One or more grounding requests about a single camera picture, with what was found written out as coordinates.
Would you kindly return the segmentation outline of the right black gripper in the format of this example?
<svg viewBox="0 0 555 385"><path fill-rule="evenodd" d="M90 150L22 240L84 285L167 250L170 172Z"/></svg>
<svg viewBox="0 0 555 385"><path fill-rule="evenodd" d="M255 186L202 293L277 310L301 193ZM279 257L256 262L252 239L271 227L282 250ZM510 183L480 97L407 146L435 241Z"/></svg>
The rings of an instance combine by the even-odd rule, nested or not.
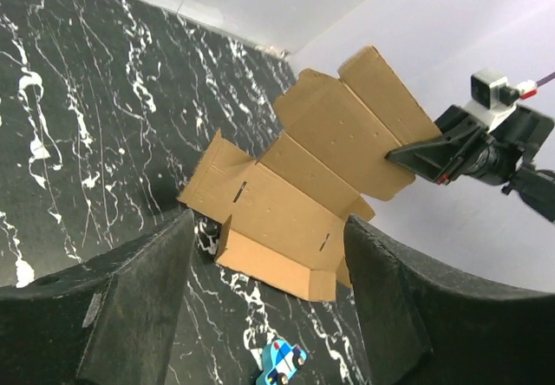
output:
<svg viewBox="0 0 555 385"><path fill-rule="evenodd" d="M486 136L484 124L456 105L434 124L439 136L391 150L385 159L430 182L450 183L465 175L500 186L521 160L533 163L554 130L553 118L520 104Z"/></svg>

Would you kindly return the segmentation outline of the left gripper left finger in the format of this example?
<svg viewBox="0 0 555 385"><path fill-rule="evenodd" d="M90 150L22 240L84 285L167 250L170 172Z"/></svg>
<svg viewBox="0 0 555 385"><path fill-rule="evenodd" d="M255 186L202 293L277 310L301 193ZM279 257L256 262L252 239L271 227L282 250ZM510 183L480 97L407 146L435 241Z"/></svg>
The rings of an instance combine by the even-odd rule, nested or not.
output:
<svg viewBox="0 0 555 385"><path fill-rule="evenodd" d="M184 211L85 263L4 286L2 383L163 383L194 242Z"/></svg>

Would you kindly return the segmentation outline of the brown cardboard box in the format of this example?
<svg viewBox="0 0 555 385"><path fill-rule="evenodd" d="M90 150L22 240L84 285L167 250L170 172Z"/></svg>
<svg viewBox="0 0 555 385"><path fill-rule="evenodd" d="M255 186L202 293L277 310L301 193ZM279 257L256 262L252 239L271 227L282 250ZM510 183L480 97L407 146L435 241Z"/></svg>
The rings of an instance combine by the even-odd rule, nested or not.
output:
<svg viewBox="0 0 555 385"><path fill-rule="evenodd" d="M373 46L337 76L303 70L273 108L283 130L260 157L215 134L179 199L221 224L218 264L332 302L349 282L348 217L372 219L370 199L415 181L388 152L440 131Z"/></svg>

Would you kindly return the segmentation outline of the blue toy car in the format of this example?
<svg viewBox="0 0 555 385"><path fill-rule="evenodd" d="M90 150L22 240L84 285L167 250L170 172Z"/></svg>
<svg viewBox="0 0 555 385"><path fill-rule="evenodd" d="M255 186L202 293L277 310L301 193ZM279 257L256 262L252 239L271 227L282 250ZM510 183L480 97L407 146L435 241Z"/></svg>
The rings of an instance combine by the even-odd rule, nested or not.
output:
<svg viewBox="0 0 555 385"><path fill-rule="evenodd" d="M262 351L262 369L257 385L287 385L291 378L304 367L308 355L298 344L275 339Z"/></svg>

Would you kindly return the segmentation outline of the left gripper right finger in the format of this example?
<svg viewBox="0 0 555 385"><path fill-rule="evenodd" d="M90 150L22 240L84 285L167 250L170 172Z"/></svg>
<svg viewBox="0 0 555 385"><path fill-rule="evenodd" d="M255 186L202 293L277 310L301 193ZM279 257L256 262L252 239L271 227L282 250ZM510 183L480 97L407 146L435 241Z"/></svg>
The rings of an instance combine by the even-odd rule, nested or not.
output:
<svg viewBox="0 0 555 385"><path fill-rule="evenodd" d="M458 270L356 215L344 249L372 383L553 383L553 294Z"/></svg>

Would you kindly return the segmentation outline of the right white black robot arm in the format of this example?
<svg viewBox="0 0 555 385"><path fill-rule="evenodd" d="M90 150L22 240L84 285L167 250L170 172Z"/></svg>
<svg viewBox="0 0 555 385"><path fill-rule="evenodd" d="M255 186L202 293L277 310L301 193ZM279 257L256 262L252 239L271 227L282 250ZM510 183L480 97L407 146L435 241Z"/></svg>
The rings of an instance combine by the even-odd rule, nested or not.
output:
<svg viewBox="0 0 555 385"><path fill-rule="evenodd" d="M493 131L463 108L452 105L434 124L441 135L396 148L386 159L437 185L461 175L505 195L515 191L524 203L554 221L554 172L533 159L554 129L554 120L523 105Z"/></svg>

